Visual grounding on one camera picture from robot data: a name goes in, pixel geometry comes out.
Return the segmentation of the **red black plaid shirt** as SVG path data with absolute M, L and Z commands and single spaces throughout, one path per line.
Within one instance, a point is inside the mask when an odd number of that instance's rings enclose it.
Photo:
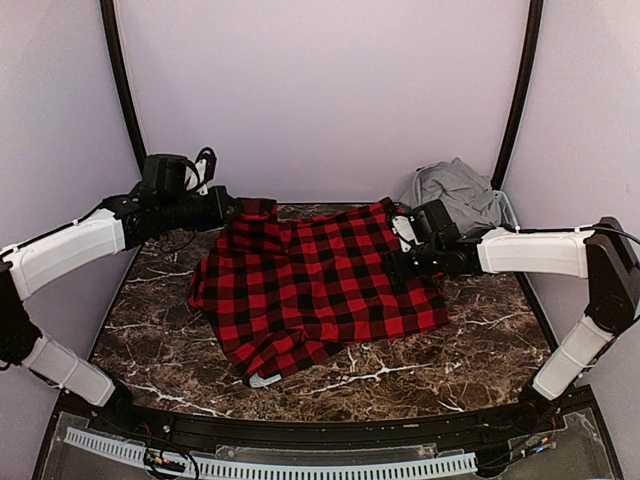
M 390 199 L 281 220 L 273 200 L 244 198 L 191 280 L 189 305 L 249 386 L 325 362 L 351 344 L 434 331 L 450 321 L 431 280 L 391 281 L 400 250 Z

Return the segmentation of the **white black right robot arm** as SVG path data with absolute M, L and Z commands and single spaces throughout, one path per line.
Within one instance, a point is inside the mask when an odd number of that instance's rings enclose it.
M 581 319 L 530 382 L 528 396 L 510 413 L 521 434 L 534 432 L 549 405 L 639 320 L 637 238 L 613 217 L 564 229 L 515 226 L 459 232 L 444 204 L 428 202 L 390 217 L 400 249 L 386 257 L 396 283 L 418 277 L 524 272 L 585 279 L 589 301 Z

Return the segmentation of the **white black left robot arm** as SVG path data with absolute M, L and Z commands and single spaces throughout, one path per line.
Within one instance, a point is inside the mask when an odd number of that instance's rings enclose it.
M 194 160 L 154 154 L 143 162 L 142 179 L 123 195 L 33 239 L 1 251 L 1 367 L 24 367 L 102 408 L 101 417 L 120 436 L 141 427 L 140 412 L 101 369 L 81 359 L 36 326 L 25 300 L 42 287 L 103 257 L 157 240 L 173 230 L 207 231 L 238 212 L 225 187 L 212 185 L 217 157 L 210 147 Z

